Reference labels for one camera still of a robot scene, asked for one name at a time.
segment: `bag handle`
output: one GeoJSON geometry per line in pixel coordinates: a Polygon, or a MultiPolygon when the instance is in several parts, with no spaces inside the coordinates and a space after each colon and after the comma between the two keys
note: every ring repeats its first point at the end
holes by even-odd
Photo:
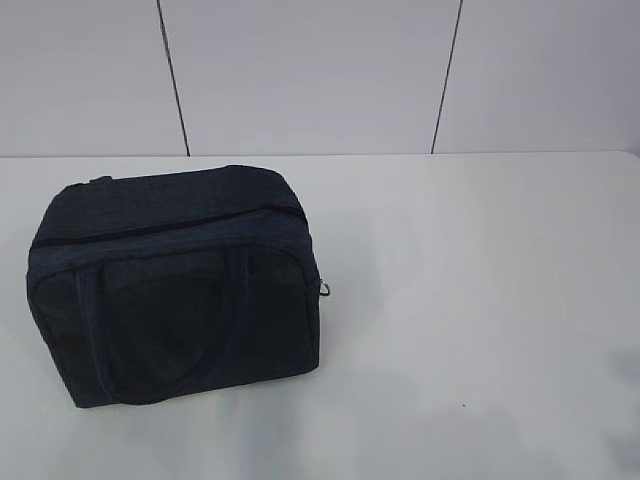
{"type": "Polygon", "coordinates": [[[164,387],[146,392],[121,391],[109,371],[104,333],[104,308],[100,281],[101,266],[91,266],[76,274],[76,288],[82,316],[88,324],[91,352],[98,381],[113,400],[129,405],[148,405],[171,398],[202,380],[212,370],[222,365],[229,350],[245,331],[248,322],[249,282],[248,260],[244,249],[225,251],[225,260],[231,281],[234,317],[225,348],[217,353],[213,345],[207,347],[204,355],[184,375],[164,387]]]}

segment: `white tabletop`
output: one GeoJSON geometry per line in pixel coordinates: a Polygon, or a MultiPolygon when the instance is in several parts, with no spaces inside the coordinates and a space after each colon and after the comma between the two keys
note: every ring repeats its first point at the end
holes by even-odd
{"type": "Polygon", "coordinates": [[[2,478],[640,478],[640,161],[624,153],[5,160],[2,478]],[[311,374],[76,409],[31,319],[29,242],[100,175],[280,171],[318,264],[311,374]]]}

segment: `lunch bag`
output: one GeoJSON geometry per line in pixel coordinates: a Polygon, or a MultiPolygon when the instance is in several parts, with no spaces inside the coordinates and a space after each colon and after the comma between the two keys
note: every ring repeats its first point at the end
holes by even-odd
{"type": "Polygon", "coordinates": [[[309,372],[320,290],[304,211],[260,168],[70,185],[29,251],[31,312],[82,408],[309,372]]]}

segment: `zipper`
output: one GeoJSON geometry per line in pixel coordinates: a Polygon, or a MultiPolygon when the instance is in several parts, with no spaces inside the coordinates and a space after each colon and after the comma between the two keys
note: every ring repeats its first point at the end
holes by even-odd
{"type": "Polygon", "coordinates": [[[225,215],[215,215],[212,217],[199,218],[197,220],[187,220],[184,222],[174,222],[163,225],[153,225],[149,227],[134,228],[129,230],[119,230],[115,232],[97,233],[93,235],[85,235],[82,237],[50,237],[42,240],[35,240],[31,244],[30,251],[39,250],[48,247],[66,247],[71,245],[86,245],[89,243],[107,242],[110,240],[120,240],[129,237],[139,237],[142,235],[150,235],[153,233],[161,233],[170,230],[180,230],[184,228],[198,227],[206,225],[217,220],[227,220],[229,218],[238,217],[248,213],[254,213],[260,210],[274,210],[292,217],[302,220],[305,225],[308,225],[307,218],[304,213],[297,208],[292,207],[260,207],[252,210],[244,210],[242,212],[229,213],[225,215]]]}

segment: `insulated cooler bag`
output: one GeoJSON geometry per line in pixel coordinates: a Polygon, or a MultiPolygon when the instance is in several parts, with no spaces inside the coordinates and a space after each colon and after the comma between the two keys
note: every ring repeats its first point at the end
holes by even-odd
{"type": "Polygon", "coordinates": [[[285,180],[228,166],[66,187],[31,245],[27,296],[87,408],[313,370],[320,284],[285,180]]]}

